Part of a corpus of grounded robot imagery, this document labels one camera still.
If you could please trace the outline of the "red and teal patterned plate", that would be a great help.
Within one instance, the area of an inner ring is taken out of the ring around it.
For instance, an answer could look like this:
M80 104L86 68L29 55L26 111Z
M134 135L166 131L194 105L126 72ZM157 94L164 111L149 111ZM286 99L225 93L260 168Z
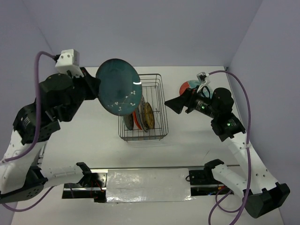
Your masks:
M186 90L186 88L195 88L196 86L200 86L202 83L199 82L198 80L189 80L184 82L180 89L179 89L179 94L182 95L184 93L184 91ZM211 98L213 94L213 90L212 88L207 85L206 88L203 88L203 91L201 92L201 96L202 97L209 97Z

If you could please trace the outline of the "dark teal blossom plate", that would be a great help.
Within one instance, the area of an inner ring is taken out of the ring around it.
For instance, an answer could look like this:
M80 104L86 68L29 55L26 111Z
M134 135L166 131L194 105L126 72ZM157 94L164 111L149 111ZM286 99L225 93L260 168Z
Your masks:
M103 62L96 72L101 81L98 99L111 114L130 115L142 99L142 82L138 72L122 59L109 59Z

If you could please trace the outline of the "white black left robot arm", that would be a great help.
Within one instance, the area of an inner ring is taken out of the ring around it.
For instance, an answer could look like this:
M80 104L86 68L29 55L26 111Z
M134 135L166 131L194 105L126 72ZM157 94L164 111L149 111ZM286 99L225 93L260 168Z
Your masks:
M84 162L42 169L42 156L51 135L61 122L70 122L85 100L99 95L100 79L81 68L82 76L70 72L49 76L37 86L39 94L24 106L13 123L8 149L0 162L1 204L29 200L43 189L73 183L86 187L96 175Z

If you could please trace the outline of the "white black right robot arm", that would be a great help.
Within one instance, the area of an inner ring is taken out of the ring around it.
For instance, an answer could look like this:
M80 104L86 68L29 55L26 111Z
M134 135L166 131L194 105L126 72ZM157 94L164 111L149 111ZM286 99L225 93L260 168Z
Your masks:
M239 176L223 161L215 159L204 165L204 178L208 183L219 181L225 184L246 201L247 213L258 218L281 207L290 194L290 188L269 172L247 141L248 131L232 112L233 104L231 92L226 88L215 89L211 97L187 88L180 96L165 101L165 105L177 114L186 107L186 113L196 110L212 118L212 130L229 148L247 177Z

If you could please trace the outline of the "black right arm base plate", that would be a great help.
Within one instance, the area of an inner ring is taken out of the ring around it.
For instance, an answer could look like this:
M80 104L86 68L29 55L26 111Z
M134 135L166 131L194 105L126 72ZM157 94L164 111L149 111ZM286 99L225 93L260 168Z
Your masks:
M210 183L204 170L190 170L189 182L191 186L208 185Z

